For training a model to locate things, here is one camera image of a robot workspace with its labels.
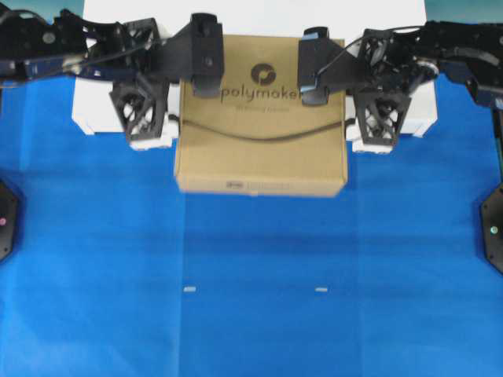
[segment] polymaker logo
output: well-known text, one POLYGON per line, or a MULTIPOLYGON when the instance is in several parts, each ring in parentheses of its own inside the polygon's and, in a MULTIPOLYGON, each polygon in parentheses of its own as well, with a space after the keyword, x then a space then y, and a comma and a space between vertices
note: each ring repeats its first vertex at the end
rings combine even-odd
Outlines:
POLYGON ((251 78, 260 86, 268 86, 276 79, 276 72, 270 64, 257 64, 251 70, 251 78))

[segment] black wire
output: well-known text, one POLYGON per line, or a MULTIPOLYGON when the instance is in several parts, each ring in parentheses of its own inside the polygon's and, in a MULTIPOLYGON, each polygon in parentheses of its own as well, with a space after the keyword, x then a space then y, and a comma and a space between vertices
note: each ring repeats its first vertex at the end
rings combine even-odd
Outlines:
POLYGON ((79 67, 79 68, 82 69, 82 68, 88 67, 88 66, 93 65, 93 64, 104 63, 105 61, 110 61, 110 60, 119 59, 121 57, 126 57, 126 56, 131 55, 132 53, 135 53, 135 52, 137 52, 137 51, 139 51, 141 49, 146 49, 149 46, 152 47, 154 45, 166 42, 168 39, 169 38, 160 38, 160 39, 156 39, 155 41, 149 41, 149 42, 146 42, 146 43, 142 43, 141 45, 132 47, 130 49, 126 49, 126 50, 121 51, 119 53, 111 53, 109 55, 105 55, 103 57, 98 57, 96 59, 91 59, 91 60, 82 59, 79 62, 65 64, 65 65, 63 65, 63 66, 61 66, 61 67, 59 67, 57 69, 54 69, 52 71, 46 72, 43 75, 36 76, 33 79, 26 79, 24 81, 19 81, 16 84, 11 85, 11 86, 0 86, 0 89, 19 88, 19 87, 24 86, 24 85, 26 85, 26 84, 28 84, 30 82, 35 81, 35 80, 47 79, 49 77, 60 75, 60 74, 65 73, 66 71, 68 71, 69 69, 74 68, 74 67, 79 67))
MULTIPOLYGON (((401 27, 393 27, 391 29, 385 29, 383 31, 400 31, 400 30, 409 30, 409 29, 420 29, 422 27, 424 27, 424 26, 401 26, 401 27)), ((323 73, 325 73, 327 71, 327 69, 329 69, 330 67, 332 67, 332 65, 336 61, 338 61, 344 55, 344 53, 347 52, 352 46, 356 45, 359 42, 363 42, 366 39, 374 38, 374 37, 375 37, 375 35, 370 34, 370 35, 364 35, 364 36, 362 36, 360 38, 355 39, 349 45, 347 45, 346 47, 344 47, 344 49, 340 53, 338 53, 336 57, 334 57, 326 65, 324 65, 323 67, 321 67, 320 70, 316 73, 316 76, 319 76, 319 75, 322 75, 323 73)))
MULTIPOLYGON (((170 120, 174 120, 178 122, 178 125, 180 125, 180 118, 177 117, 176 115, 169 115, 168 118, 170 120)), ((246 136, 246 135, 239 135, 239 134, 232 134, 232 133, 227 133, 221 130, 217 130, 215 128, 205 126, 199 123, 191 122, 188 120, 184 120, 183 124, 187 126, 193 126, 196 128, 199 128, 201 130, 206 130, 209 132, 212 132, 213 134, 225 136, 225 137, 230 137, 232 139, 237 139, 237 140, 242 140, 242 141, 254 141, 254 142, 262 142, 262 143, 278 143, 282 141, 292 141, 296 139, 301 139, 303 137, 308 137, 311 135, 315 134, 320 134, 322 132, 325 132, 327 130, 333 130, 335 128, 341 127, 343 124, 346 126, 349 126, 351 124, 355 123, 355 119, 351 118, 346 120, 346 122, 336 122, 336 123, 331 123, 326 126, 321 126, 318 128, 314 128, 312 130, 307 130, 307 131, 302 131, 294 134, 286 134, 286 135, 281 135, 281 136, 274 136, 274 137, 251 137, 251 136, 246 136)))

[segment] brown cardboard box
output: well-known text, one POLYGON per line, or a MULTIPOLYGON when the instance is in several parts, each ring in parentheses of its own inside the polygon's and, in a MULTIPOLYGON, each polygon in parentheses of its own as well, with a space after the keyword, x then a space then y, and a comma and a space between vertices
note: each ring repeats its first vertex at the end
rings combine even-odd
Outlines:
POLYGON ((182 84, 175 164, 182 191, 334 196, 344 187, 346 142, 337 125, 344 119, 344 94, 330 96, 327 106, 302 106, 296 87, 298 41, 226 35, 220 97, 194 97, 190 84, 182 84), (288 140, 245 140, 323 126, 288 140))

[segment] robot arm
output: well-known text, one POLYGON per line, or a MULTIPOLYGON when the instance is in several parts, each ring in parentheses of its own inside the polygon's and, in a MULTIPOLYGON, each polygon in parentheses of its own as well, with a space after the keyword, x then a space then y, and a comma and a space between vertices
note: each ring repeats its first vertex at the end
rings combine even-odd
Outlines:
POLYGON ((365 144, 396 145, 411 95, 441 73, 465 85, 478 105, 503 110, 503 24, 368 29, 356 42, 354 56, 329 39, 326 27, 306 30, 298 85, 306 105, 326 104, 330 93, 347 90, 365 144))
POLYGON ((0 80, 13 82, 4 87, 58 75, 113 82, 110 97, 129 142, 161 136, 170 84, 185 80, 197 96, 214 97, 223 71, 222 25, 211 14, 193 14, 179 33, 161 38, 153 18, 97 24, 64 9, 48 24, 0 3, 0 80))

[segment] blue cloth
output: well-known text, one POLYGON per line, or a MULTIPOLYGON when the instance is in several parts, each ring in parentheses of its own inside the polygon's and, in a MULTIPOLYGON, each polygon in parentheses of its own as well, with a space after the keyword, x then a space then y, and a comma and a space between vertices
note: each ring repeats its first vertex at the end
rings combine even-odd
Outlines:
POLYGON ((335 199, 184 196, 174 149, 81 133, 71 80, 7 93, 0 174, 24 208, 0 376, 500 377, 503 277, 478 212, 499 183, 490 113, 437 89, 424 140, 350 154, 335 199))

